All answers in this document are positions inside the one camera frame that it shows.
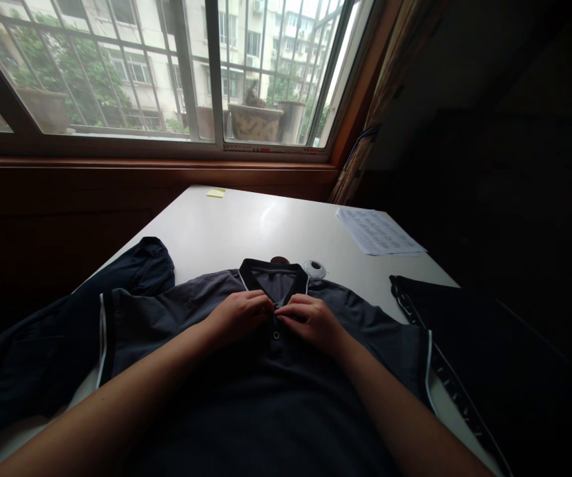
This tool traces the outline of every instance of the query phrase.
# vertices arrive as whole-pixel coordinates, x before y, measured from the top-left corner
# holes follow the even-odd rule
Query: hand
[[[339,359],[351,339],[323,300],[308,295],[293,295],[288,304],[279,308],[275,315],[294,333],[335,359]],[[290,318],[290,315],[305,321],[300,323]]]
[[[273,302],[261,290],[232,293],[199,323],[209,336],[212,351],[237,341],[273,313]]]

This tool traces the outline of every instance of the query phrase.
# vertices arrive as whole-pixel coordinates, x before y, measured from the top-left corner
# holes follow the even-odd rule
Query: shirt collar
[[[274,272],[294,272],[295,280],[293,281],[293,285],[291,289],[286,293],[282,304],[286,305],[290,300],[291,296],[295,295],[296,293],[308,293],[308,274],[304,272],[304,270],[299,266],[299,264],[274,264],[270,262],[262,262],[260,260],[254,260],[252,258],[246,258],[242,265],[240,266],[240,275],[244,282],[244,286],[247,290],[262,290],[266,293],[266,296],[271,299],[273,303],[278,303],[274,297],[271,297],[266,290],[262,288],[260,283],[257,281],[255,276],[253,275],[253,270],[265,272],[265,273],[274,273]]]

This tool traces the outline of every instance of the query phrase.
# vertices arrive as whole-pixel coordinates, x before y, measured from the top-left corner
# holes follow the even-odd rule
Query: stack of papers
[[[426,251],[383,212],[340,207],[337,217],[367,255],[418,256]]]

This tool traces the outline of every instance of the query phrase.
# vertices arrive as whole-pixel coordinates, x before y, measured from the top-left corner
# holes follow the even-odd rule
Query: black fabric
[[[71,295],[0,335],[0,431],[67,404],[99,359],[100,295],[124,288],[157,295],[174,285],[173,262],[145,237]]]
[[[346,330],[429,407],[428,332],[401,325],[342,286],[308,279],[299,265],[256,260],[156,297],[106,293],[103,382],[203,320],[245,285],[261,286],[277,307],[293,293],[323,299]],[[274,316],[192,373],[124,468],[148,476],[399,474],[340,367]]]
[[[493,298],[390,281],[408,320],[432,330],[433,368],[465,420],[477,410],[470,427],[481,442],[486,432],[474,426],[484,424],[515,475],[572,474],[571,363]]]

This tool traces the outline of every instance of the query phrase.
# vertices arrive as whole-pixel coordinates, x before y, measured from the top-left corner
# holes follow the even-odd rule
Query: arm
[[[484,475],[491,472],[365,348],[319,299],[294,295],[276,315],[344,369],[404,475]],[[306,319],[300,323],[288,318]]]
[[[262,291],[230,295],[204,321],[133,364],[37,434],[0,465],[0,476],[106,474],[204,357],[255,329],[272,311]]]

